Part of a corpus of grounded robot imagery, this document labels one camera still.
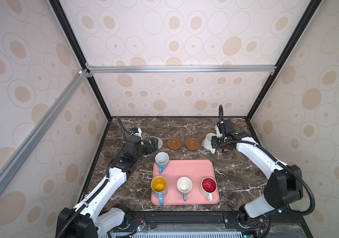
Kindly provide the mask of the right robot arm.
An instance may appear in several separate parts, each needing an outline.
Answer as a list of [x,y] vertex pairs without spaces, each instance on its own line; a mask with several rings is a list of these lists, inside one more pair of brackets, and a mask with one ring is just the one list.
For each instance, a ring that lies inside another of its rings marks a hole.
[[[267,184],[262,195],[243,205],[237,214],[242,223],[248,223],[262,215],[288,211],[307,216],[316,207],[314,194],[302,178],[302,171],[296,165],[288,165],[277,159],[244,131],[237,131],[229,119],[224,118],[224,108],[219,106],[219,120],[215,126],[217,134],[212,137],[213,149],[236,150],[250,159],[266,176]],[[297,202],[307,193],[309,207],[304,211],[293,210],[288,205]]]

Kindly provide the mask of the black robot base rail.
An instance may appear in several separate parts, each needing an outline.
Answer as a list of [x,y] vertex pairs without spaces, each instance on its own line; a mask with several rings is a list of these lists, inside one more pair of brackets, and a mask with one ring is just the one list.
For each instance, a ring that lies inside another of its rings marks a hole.
[[102,238],[311,238],[304,218],[288,213],[239,223],[233,211],[131,212],[130,225],[102,232]]

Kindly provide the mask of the blue floral mug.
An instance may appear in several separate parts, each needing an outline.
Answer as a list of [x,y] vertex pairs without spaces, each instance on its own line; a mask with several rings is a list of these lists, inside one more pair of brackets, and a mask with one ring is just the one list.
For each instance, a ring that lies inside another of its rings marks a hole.
[[159,168],[159,174],[161,174],[169,164],[169,155],[165,152],[159,152],[155,156],[155,162]]

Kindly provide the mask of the white mug back row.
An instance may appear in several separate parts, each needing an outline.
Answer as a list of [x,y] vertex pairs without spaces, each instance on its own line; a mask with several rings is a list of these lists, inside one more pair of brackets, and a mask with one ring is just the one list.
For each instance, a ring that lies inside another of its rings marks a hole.
[[206,135],[205,139],[202,142],[204,149],[210,151],[212,154],[216,152],[215,148],[212,147],[212,137],[216,136],[214,133],[209,133]]

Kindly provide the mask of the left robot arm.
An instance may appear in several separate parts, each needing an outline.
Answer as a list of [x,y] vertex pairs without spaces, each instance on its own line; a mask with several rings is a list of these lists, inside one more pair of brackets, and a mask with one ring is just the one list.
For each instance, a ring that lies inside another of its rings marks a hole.
[[107,165],[104,178],[73,208],[64,208],[57,218],[57,238],[101,238],[111,229],[127,227],[130,209],[117,205],[107,213],[101,211],[117,189],[136,169],[136,164],[158,150],[158,139],[143,140],[141,128],[127,130],[120,117],[117,120],[123,134],[123,146]]

